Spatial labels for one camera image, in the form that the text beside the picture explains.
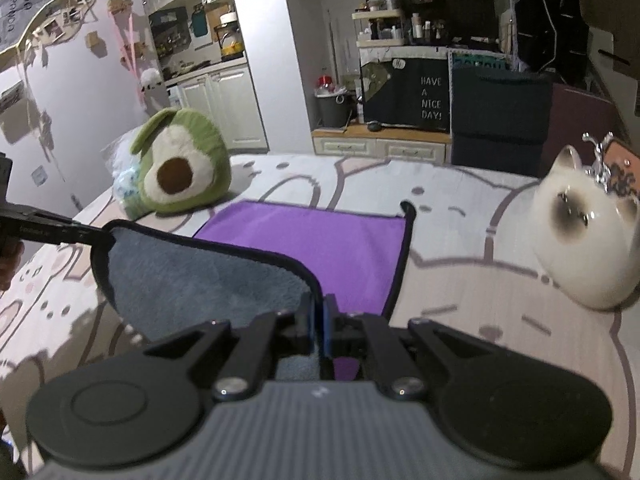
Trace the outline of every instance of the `round black pad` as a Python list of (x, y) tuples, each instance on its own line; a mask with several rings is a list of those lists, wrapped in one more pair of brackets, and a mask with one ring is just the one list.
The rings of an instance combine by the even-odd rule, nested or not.
[(135, 465), (178, 444), (202, 407), (179, 362), (142, 354), (80, 368), (31, 399), (40, 450), (75, 468)]
[(514, 355), (475, 358), (442, 391), (440, 420), (460, 447), (499, 466), (543, 469), (593, 458), (611, 426), (584, 377)]

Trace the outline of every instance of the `white drawer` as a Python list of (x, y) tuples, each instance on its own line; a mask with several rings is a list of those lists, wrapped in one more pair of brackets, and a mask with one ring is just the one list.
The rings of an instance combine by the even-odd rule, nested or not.
[(376, 139), (316, 137), (314, 147), (318, 155), (376, 155)]
[(446, 144), (386, 139), (378, 139), (377, 143), (381, 156), (408, 160), (426, 160), (438, 164), (443, 164), (445, 160)]

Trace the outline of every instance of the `metal screw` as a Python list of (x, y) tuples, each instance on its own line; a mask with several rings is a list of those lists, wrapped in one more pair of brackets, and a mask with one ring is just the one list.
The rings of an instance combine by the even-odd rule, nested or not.
[(410, 396), (423, 391), (424, 383), (417, 377), (400, 377), (393, 382), (391, 389), (400, 396)]
[(216, 381), (216, 390), (222, 395), (241, 394), (249, 387), (242, 377), (225, 377)]

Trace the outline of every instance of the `bed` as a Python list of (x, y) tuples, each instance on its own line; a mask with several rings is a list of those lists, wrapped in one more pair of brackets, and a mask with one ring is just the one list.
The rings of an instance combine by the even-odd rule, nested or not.
[[(608, 395), (614, 423), (602, 461), (619, 478), (640, 478), (640, 308), (592, 312), (569, 300), (529, 245), (535, 179), (390, 159), (308, 155), (232, 157), (231, 199), (210, 210), (140, 221), (193, 236), (231, 202), (257, 200), (396, 215), (417, 210), (391, 325), (418, 312), (478, 337), (574, 370)], [(107, 190), (77, 220), (121, 218)], [(0, 406), (29, 471), (41, 463), (24, 413), (30, 395), (57, 375), (145, 341), (97, 290), (85, 246), (46, 246), (0, 298)]]

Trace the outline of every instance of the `avocado plush toy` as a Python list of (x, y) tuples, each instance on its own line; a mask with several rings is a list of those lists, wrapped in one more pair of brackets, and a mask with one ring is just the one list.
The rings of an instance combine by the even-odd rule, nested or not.
[(130, 150), (140, 153), (140, 197), (153, 211), (208, 205), (229, 189), (231, 166), (220, 131), (196, 110), (160, 110)]

